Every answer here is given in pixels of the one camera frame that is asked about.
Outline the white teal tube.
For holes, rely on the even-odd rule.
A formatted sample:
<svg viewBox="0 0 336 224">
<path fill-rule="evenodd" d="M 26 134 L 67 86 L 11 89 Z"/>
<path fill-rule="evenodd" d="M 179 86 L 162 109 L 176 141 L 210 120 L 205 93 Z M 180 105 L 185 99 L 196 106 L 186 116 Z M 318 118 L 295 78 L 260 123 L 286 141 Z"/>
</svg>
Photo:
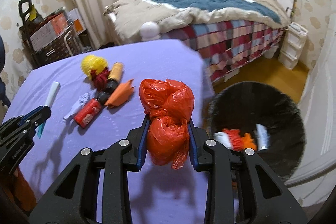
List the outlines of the white teal tube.
<svg viewBox="0 0 336 224">
<path fill-rule="evenodd" d="M 48 106 L 49 108 L 52 107 L 54 100 L 57 96 L 57 93 L 60 89 L 60 83 L 54 81 L 50 87 L 50 91 L 48 93 L 47 99 L 45 101 L 45 106 Z M 42 137 L 42 133 L 45 127 L 45 122 L 43 122 L 39 127 L 38 127 L 38 132 L 37 132 L 37 136 L 40 139 Z"/>
</svg>

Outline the orange wrapper bag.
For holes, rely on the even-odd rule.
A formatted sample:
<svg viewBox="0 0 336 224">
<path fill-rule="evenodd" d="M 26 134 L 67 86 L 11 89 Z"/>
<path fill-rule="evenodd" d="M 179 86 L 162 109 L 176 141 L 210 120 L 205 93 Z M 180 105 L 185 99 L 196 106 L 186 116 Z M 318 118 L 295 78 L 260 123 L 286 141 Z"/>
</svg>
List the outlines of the orange wrapper bag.
<svg viewBox="0 0 336 224">
<path fill-rule="evenodd" d="M 251 135 L 249 133 L 245 133 L 244 136 L 241 138 L 243 142 L 243 148 L 251 148 L 253 150 L 257 150 L 257 145 L 254 143 Z"/>
</svg>

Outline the red small bottle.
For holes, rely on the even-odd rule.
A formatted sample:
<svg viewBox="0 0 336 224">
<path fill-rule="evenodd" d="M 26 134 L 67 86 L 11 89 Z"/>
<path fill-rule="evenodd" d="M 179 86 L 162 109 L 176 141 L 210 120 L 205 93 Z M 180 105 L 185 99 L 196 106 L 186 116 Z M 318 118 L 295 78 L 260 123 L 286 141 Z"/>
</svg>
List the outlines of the red small bottle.
<svg viewBox="0 0 336 224">
<path fill-rule="evenodd" d="M 84 107 L 75 115 L 75 122 L 85 128 L 94 117 L 102 110 L 105 102 L 110 97 L 107 92 L 100 92 L 95 98 L 90 99 Z"/>
</svg>

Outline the orange-red foam net bundle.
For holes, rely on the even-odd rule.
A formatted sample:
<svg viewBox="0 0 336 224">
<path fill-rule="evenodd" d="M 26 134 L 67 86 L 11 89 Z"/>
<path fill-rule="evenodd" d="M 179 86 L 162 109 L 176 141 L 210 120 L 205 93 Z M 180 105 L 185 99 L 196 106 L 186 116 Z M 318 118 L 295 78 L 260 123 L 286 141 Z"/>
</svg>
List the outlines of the orange-red foam net bundle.
<svg viewBox="0 0 336 224">
<path fill-rule="evenodd" d="M 223 132 L 228 135 L 233 150 L 242 151 L 244 148 L 247 148 L 249 133 L 245 133 L 244 136 L 240 136 L 239 129 L 229 130 L 227 128 L 224 128 Z"/>
</svg>

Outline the white camel milk powder sachet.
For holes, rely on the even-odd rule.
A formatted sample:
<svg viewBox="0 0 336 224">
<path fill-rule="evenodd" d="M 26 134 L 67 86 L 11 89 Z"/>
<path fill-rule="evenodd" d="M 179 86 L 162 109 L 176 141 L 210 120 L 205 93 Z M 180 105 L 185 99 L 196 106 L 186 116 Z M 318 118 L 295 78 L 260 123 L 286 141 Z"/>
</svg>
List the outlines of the white camel milk powder sachet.
<svg viewBox="0 0 336 224">
<path fill-rule="evenodd" d="M 256 125 L 257 146 L 258 150 L 266 150 L 269 147 L 269 135 L 265 126 L 261 124 Z"/>
</svg>

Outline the lavender paper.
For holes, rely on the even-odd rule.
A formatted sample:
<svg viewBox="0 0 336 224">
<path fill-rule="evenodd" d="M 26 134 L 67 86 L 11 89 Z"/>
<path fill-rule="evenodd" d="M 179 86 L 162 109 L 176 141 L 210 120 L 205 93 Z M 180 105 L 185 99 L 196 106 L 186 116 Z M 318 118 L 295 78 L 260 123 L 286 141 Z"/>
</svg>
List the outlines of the lavender paper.
<svg viewBox="0 0 336 224">
<path fill-rule="evenodd" d="M 90 99 L 91 93 L 84 93 L 83 95 L 81 95 L 78 100 L 72 105 L 67 115 L 63 117 L 63 120 L 65 122 L 68 122 L 70 119 L 72 119 Z"/>
</svg>

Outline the white tissue ball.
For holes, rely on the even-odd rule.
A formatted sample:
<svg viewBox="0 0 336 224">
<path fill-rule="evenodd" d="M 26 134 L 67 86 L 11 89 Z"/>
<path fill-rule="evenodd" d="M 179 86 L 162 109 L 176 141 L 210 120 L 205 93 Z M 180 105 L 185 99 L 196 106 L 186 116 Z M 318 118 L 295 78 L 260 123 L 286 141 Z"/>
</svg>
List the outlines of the white tissue ball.
<svg viewBox="0 0 336 224">
<path fill-rule="evenodd" d="M 213 134 L 213 139 L 224 145 L 227 149 L 232 149 L 233 145 L 229 138 L 229 135 L 224 132 L 216 132 Z"/>
</svg>

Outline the dark red ribbon flower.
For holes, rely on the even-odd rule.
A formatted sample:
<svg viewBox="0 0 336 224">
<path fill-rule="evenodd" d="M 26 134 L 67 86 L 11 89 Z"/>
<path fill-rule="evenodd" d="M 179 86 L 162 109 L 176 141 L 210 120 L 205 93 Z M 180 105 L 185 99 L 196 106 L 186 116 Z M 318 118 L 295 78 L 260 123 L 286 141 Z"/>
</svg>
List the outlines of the dark red ribbon flower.
<svg viewBox="0 0 336 224">
<path fill-rule="evenodd" d="M 100 73 L 97 73 L 96 70 L 91 70 L 90 75 L 91 81 L 97 91 L 104 90 L 108 81 L 109 69 L 105 67 Z"/>
</svg>

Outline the yellow foam net bundle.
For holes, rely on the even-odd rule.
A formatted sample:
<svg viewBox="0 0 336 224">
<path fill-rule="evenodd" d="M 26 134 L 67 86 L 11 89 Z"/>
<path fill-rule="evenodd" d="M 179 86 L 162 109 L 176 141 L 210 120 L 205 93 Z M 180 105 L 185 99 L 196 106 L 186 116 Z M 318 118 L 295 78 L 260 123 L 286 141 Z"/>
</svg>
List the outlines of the yellow foam net bundle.
<svg viewBox="0 0 336 224">
<path fill-rule="evenodd" d="M 107 67 L 108 62 L 103 57 L 98 57 L 95 55 L 87 55 L 81 61 L 81 69 L 83 73 L 89 78 L 89 80 L 92 79 L 92 73 L 98 75 Z"/>
</svg>

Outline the orange paper scrap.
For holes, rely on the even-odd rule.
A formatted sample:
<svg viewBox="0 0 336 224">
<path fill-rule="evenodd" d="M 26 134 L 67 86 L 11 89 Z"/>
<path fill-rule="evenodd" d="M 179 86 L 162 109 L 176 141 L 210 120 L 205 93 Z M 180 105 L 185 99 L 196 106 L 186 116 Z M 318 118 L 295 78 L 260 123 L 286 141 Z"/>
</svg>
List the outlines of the orange paper scrap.
<svg viewBox="0 0 336 224">
<path fill-rule="evenodd" d="M 107 99 L 104 106 L 113 108 L 124 104 L 134 93 L 133 79 L 120 83 L 116 90 Z"/>
</svg>

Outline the gold small bottle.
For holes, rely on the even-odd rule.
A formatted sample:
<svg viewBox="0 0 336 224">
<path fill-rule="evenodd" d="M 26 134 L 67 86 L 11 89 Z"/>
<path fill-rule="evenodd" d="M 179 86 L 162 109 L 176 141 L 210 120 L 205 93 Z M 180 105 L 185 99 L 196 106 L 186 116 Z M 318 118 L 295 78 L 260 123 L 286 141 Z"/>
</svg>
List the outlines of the gold small bottle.
<svg viewBox="0 0 336 224">
<path fill-rule="evenodd" d="M 118 87 L 123 72 L 123 63 L 117 62 L 114 63 L 112 69 L 109 73 L 108 80 L 106 83 L 105 91 L 108 93 L 113 93 Z"/>
</svg>

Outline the red plastic bag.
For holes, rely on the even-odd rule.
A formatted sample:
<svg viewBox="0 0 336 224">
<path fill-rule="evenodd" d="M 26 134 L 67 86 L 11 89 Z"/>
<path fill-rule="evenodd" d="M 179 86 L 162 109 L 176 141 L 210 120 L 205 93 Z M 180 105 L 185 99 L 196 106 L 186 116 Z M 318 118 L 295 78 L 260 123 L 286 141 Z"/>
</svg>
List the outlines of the red plastic bag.
<svg viewBox="0 0 336 224">
<path fill-rule="evenodd" d="M 181 81 L 144 79 L 139 98 L 150 119 L 146 140 L 153 164 L 182 168 L 189 152 L 188 123 L 195 100 L 192 90 Z"/>
</svg>

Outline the black trash bin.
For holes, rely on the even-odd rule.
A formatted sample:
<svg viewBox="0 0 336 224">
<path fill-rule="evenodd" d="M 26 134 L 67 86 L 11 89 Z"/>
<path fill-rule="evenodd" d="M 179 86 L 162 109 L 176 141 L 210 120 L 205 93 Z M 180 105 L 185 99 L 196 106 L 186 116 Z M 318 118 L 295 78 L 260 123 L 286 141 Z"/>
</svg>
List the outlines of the black trash bin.
<svg viewBox="0 0 336 224">
<path fill-rule="evenodd" d="M 306 145 L 300 111 L 287 94 L 263 83 L 240 82 L 214 96 L 208 132 L 249 133 L 256 151 L 282 181 L 298 168 Z"/>
</svg>

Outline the white wardrobe door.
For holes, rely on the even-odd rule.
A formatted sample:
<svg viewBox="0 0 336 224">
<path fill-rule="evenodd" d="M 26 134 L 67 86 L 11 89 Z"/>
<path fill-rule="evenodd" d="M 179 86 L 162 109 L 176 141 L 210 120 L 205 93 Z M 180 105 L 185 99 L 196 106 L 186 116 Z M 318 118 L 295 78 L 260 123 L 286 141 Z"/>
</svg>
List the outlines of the white wardrobe door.
<svg viewBox="0 0 336 224">
<path fill-rule="evenodd" d="M 319 204 L 335 186 L 335 4 L 319 58 L 298 107 L 306 132 L 300 165 L 286 182 L 303 207 Z"/>
</svg>

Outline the purple table cloth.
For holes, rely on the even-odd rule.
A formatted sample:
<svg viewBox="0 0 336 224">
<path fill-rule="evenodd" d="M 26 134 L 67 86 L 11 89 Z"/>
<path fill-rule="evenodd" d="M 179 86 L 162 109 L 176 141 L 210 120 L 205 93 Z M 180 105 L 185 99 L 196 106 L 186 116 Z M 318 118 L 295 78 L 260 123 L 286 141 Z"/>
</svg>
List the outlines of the purple table cloth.
<svg viewBox="0 0 336 224">
<path fill-rule="evenodd" d="M 150 190 L 165 184 L 171 190 L 187 190 L 191 207 L 199 202 L 195 179 L 170 166 L 156 166 L 145 175 L 147 135 L 156 122 L 143 110 L 138 91 L 114 110 L 106 105 L 122 84 L 138 88 L 144 79 L 163 82 L 163 96 L 173 96 L 165 117 L 178 134 L 174 155 L 190 157 L 195 172 L 208 172 L 205 223 L 234 223 L 234 198 L 228 150 L 210 140 L 198 127 L 202 114 L 202 88 L 208 79 L 205 62 L 178 40 L 157 40 L 107 48 L 100 54 L 122 63 L 117 78 L 77 113 L 71 128 L 80 135 L 70 147 L 58 146 L 56 177 L 33 209 L 23 210 L 1 193 L 1 223 L 132 223 L 133 209 L 143 209 Z"/>
</svg>

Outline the cardboard box with labels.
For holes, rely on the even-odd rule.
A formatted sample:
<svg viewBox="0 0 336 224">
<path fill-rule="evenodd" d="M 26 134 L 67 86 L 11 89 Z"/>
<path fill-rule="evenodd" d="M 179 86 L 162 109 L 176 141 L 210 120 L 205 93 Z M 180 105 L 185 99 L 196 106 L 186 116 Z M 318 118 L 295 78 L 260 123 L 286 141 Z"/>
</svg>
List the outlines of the cardboard box with labels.
<svg viewBox="0 0 336 224">
<path fill-rule="evenodd" d="M 40 51 L 42 48 L 49 45 L 49 43 L 62 35 L 67 27 L 68 23 L 63 12 L 54 16 L 30 36 L 33 50 Z"/>
</svg>

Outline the orange white small box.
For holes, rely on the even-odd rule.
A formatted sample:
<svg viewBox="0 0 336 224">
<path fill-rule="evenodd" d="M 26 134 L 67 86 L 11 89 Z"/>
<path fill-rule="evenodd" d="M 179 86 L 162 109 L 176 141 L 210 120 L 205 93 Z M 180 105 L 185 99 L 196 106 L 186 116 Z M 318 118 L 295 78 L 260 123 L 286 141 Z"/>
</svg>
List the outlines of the orange white small box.
<svg viewBox="0 0 336 224">
<path fill-rule="evenodd" d="M 68 11 L 67 16 L 74 23 L 76 34 L 79 35 L 87 29 L 77 8 Z"/>
</svg>

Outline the black hand trolley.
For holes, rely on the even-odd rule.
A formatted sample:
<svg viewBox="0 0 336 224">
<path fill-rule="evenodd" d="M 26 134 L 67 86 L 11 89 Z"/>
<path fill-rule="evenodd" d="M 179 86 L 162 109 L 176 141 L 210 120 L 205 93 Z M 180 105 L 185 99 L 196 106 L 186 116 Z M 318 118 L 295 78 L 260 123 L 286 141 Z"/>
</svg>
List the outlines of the black hand trolley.
<svg viewBox="0 0 336 224">
<path fill-rule="evenodd" d="M 27 8 L 26 11 L 23 11 L 23 4 L 24 3 L 28 4 L 28 8 Z M 27 40 L 29 48 L 31 50 L 31 57 L 32 57 L 32 60 L 33 60 L 33 67 L 37 68 L 39 64 L 38 64 L 37 59 L 35 57 L 35 51 L 33 49 L 33 45 L 32 45 L 31 39 L 30 39 L 30 34 L 29 34 L 29 30 L 27 28 L 27 20 L 26 20 L 26 16 L 28 16 L 30 14 L 30 12 L 32 11 L 32 9 L 33 9 L 33 4 L 31 2 L 31 0 L 20 0 L 18 2 L 19 16 L 21 17 L 21 20 L 23 22 L 23 28 L 25 30 L 26 40 Z"/>
</svg>

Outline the plaid bed sheet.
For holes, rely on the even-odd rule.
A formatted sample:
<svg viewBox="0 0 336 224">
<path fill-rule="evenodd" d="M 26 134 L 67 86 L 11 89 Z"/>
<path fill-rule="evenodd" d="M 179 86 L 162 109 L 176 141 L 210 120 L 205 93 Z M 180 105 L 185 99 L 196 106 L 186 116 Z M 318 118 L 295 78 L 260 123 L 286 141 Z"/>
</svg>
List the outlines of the plaid bed sheet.
<svg viewBox="0 0 336 224">
<path fill-rule="evenodd" d="M 161 38 L 178 39 L 197 51 L 215 83 L 278 45 L 284 32 L 284 28 L 273 29 L 263 23 L 232 20 L 189 25 L 162 34 Z"/>
</svg>

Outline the white plastic drawer unit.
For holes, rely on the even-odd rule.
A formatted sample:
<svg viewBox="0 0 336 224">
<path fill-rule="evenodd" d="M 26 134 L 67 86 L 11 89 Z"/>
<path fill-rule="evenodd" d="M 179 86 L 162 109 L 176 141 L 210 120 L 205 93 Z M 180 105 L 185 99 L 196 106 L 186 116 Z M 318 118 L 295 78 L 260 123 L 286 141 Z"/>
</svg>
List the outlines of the white plastic drawer unit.
<svg viewBox="0 0 336 224">
<path fill-rule="evenodd" d="M 278 60 L 292 70 L 298 63 L 308 36 L 308 30 L 293 22 L 288 26 Z"/>
</svg>

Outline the blue beige duvet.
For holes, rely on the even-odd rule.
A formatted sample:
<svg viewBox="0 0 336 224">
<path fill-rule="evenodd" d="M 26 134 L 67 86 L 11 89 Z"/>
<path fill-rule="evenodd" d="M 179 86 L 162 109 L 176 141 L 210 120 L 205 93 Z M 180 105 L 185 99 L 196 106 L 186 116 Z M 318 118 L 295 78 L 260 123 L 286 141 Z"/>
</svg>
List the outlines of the blue beige duvet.
<svg viewBox="0 0 336 224">
<path fill-rule="evenodd" d="M 118 0 L 105 7 L 114 32 L 123 43 L 139 42 L 141 26 L 158 25 L 162 34 L 193 24 L 248 20 L 271 28 L 290 24 L 277 0 Z"/>
</svg>

